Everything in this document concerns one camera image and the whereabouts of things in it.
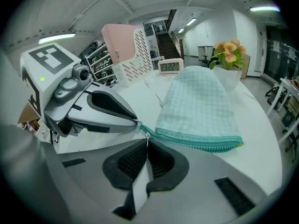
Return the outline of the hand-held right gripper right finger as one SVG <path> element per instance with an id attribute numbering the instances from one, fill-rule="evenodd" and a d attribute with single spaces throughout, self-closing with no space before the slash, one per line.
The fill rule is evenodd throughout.
<path id="1" fill-rule="evenodd" d="M 189 170 L 170 191 L 152 192 L 135 224 L 228 224 L 267 197 L 248 176 L 219 156 L 164 141 L 186 157 Z"/>

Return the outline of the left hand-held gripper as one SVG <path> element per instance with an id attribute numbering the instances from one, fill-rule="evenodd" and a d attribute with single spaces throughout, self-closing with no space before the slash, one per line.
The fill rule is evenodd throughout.
<path id="1" fill-rule="evenodd" d="M 58 45 L 40 45 L 21 54 L 23 82 L 30 88 L 29 103 L 45 125 L 61 137 L 77 136 L 82 127 L 97 133 L 129 133 L 137 116 L 112 94 L 93 91 L 81 110 L 73 108 L 93 82 L 80 58 Z"/>

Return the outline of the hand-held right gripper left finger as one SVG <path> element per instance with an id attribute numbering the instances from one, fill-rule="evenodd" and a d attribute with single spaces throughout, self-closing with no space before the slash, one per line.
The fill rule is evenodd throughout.
<path id="1" fill-rule="evenodd" d="M 132 220 L 148 199 L 147 139 L 58 157 L 91 199 L 119 217 Z"/>

